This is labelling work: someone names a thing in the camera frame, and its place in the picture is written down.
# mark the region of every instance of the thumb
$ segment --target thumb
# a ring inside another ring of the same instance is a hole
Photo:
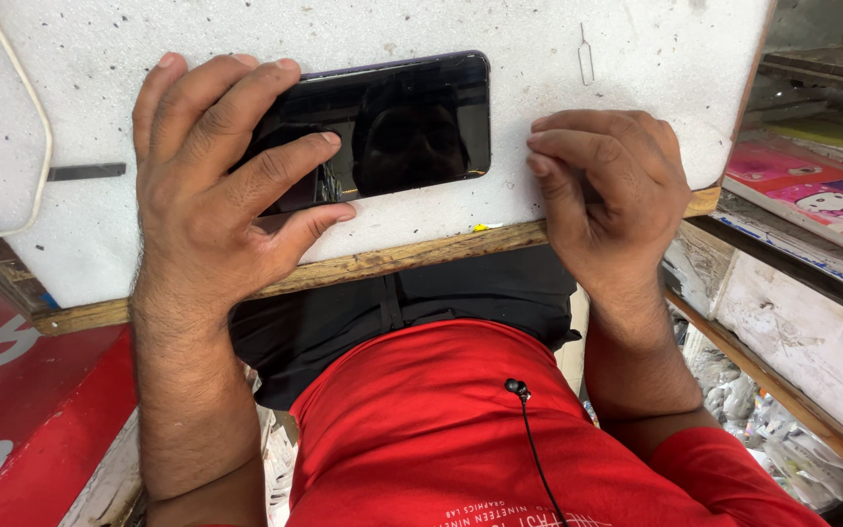
[[[535,175],[545,200],[545,218],[549,238],[580,243],[587,233],[587,210],[581,183],[567,163],[543,154],[532,153],[525,159]]]
[[[318,241],[324,231],[330,229],[334,223],[353,220],[356,215],[356,209],[349,203],[334,203],[299,210],[275,233],[275,258],[279,262],[298,264],[298,260]]]

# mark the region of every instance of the red sign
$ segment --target red sign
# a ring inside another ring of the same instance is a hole
[[[45,337],[0,298],[0,525],[57,525],[135,404],[125,326]]]

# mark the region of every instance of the fingernail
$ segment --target fingernail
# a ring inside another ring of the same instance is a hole
[[[324,139],[326,139],[330,144],[334,146],[340,145],[340,136],[334,132],[322,132],[321,135],[324,136]]]
[[[536,174],[538,177],[543,177],[545,175],[548,175],[549,173],[548,165],[543,162],[533,162],[532,160],[530,160],[528,162],[528,165],[529,170],[532,171],[532,174]]]
[[[249,67],[256,67],[256,66],[259,65],[259,59],[257,59],[256,57],[254,57],[252,55],[232,54],[230,56],[232,56],[236,60],[242,62],[244,65],[249,66]]]
[[[291,60],[290,58],[280,58],[275,61],[275,66],[278,66],[282,69],[294,69],[297,65],[298,63]]]
[[[175,59],[178,58],[178,54],[173,52],[168,52],[167,54],[161,55],[161,60],[158,61],[158,67],[168,67],[174,64]]]

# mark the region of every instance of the white cable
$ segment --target white cable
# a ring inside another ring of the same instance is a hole
[[[51,170],[51,155],[54,151],[54,136],[51,131],[51,121],[48,120],[48,115],[44,113],[44,107],[41,106],[41,101],[38,99],[38,94],[35,88],[31,85],[31,81],[21,67],[18,57],[15,55],[15,50],[12,49],[11,44],[8,43],[8,38],[2,32],[0,25],[0,42],[5,48],[8,58],[12,61],[12,66],[15,66],[15,71],[18,77],[21,78],[21,83],[24,84],[24,89],[28,90],[28,95],[31,97],[31,102],[35,103],[35,109],[38,110],[38,115],[41,117],[41,124],[44,125],[44,162],[41,164],[41,176],[38,181],[38,189],[35,190],[35,200],[31,204],[31,215],[28,217],[28,222],[18,227],[13,231],[0,231],[0,237],[9,234],[18,234],[27,230],[34,225],[35,220],[38,219],[38,211],[41,209],[41,195],[44,194],[44,184],[48,181],[48,171]]]

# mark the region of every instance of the purple phone frame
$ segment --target purple phone frame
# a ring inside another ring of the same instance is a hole
[[[345,67],[342,69],[332,69],[330,71],[319,71],[316,73],[305,73],[301,76],[300,81],[312,81],[315,79],[321,79],[323,77],[331,77],[336,75],[345,75],[348,73],[363,73],[364,71],[373,71],[376,69],[384,69],[387,67],[394,67],[394,66],[408,66],[411,64],[419,64],[421,62],[434,62],[439,60],[445,60],[450,58],[461,58],[467,57],[470,55],[478,55],[483,59],[483,63],[486,64],[486,85],[489,89],[490,87],[490,60],[486,58],[486,54],[483,52],[479,52],[477,50],[467,50],[465,52],[456,52],[452,54],[439,54],[439,55],[431,55],[431,56],[424,56],[418,58],[407,58],[404,60],[396,60],[392,62],[384,62],[381,64],[373,64],[369,66],[355,66],[355,67]]]

